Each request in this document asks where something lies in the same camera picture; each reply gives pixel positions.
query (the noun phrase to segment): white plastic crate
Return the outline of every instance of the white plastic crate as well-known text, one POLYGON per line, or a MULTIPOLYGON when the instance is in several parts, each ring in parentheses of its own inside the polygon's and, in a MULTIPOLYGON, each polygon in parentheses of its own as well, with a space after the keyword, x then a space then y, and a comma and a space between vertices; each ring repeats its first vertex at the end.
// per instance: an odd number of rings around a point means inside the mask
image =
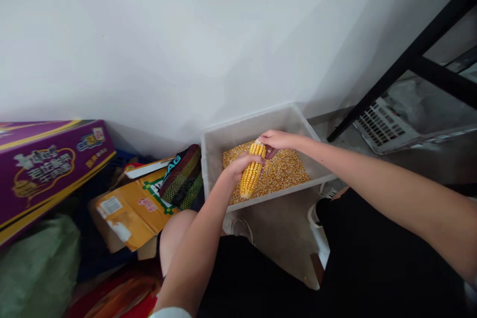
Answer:
POLYGON ((452 128, 431 134, 421 134, 394 114, 387 102, 379 97, 356 121, 363 139, 378 155, 398 152, 420 146, 421 143, 438 143, 461 134, 477 130, 475 126, 452 128))
MULTIPOLYGON (((301 111, 294 104, 271 108, 206 130, 203 132, 201 138, 202 177, 204 179, 206 200, 217 182, 220 173, 224 169, 222 162, 223 152, 236 147, 237 145, 257 139, 263 132, 269 129, 300 134, 319 141, 313 128, 308 124, 301 111)), ((305 170, 310 176, 310 181, 268 195, 259 196, 238 204, 230 205, 227 212, 336 179, 336 175, 314 161, 312 158, 302 153, 298 153, 298 155, 305 170)))

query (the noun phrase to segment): plastic bag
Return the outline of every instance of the plastic bag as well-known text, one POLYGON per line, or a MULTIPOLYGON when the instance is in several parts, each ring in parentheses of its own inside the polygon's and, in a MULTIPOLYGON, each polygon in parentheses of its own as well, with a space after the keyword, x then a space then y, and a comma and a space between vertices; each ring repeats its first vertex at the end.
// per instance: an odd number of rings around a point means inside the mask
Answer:
POLYGON ((426 113, 421 133, 477 125, 477 111, 432 83, 423 81, 417 85, 416 92, 422 98, 421 104, 426 113))
POLYGON ((0 254, 0 317, 61 317, 80 265, 80 232, 70 217, 38 222, 0 254))
POLYGON ((426 114, 421 97, 416 92, 416 82, 406 80, 396 83, 388 91, 388 103, 416 131, 425 126, 426 114))

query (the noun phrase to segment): plastic storage bin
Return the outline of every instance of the plastic storage bin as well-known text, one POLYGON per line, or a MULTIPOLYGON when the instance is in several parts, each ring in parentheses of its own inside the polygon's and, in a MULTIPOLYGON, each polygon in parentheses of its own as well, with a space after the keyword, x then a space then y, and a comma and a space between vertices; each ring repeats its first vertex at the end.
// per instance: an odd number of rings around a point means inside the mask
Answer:
MULTIPOLYGON (((254 115, 240 118, 236 121, 210 128, 203 132, 202 144, 202 177, 204 179, 205 199, 214 187, 222 172, 222 154, 237 145, 257 139, 269 129, 295 133, 320 141, 314 130, 308 124, 301 111, 294 104, 275 107, 254 115)), ((230 205, 227 212, 254 205, 262 201, 274 199, 298 190, 303 190, 323 182, 336 179, 324 166, 298 152, 303 166, 310 176, 310 181, 290 188, 259 196, 251 200, 230 205)))

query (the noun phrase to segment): loose corn kernel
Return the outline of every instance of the loose corn kernel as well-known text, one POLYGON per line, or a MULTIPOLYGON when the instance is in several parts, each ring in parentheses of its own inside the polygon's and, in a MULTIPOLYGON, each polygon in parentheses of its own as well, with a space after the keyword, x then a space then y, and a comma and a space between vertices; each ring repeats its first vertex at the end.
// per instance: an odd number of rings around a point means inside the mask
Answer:
MULTIPOLYGON (((241 144, 223 153, 224 168, 229 166, 240 153, 249 151, 254 141, 241 144)), ((267 195, 310 180, 298 154, 293 150, 280 150, 273 159, 267 160, 264 172, 258 178, 258 184, 249 199, 267 195)), ((240 184, 235 187, 230 204, 249 200, 240 196, 240 184)))

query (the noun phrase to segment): red bag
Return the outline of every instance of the red bag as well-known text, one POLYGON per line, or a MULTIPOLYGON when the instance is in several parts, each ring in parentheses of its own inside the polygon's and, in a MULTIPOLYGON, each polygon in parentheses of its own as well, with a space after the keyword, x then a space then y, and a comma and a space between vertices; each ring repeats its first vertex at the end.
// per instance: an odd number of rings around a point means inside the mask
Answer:
POLYGON ((162 274, 155 260, 113 273, 68 310, 68 318, 146 318, 156 305, 162 274))

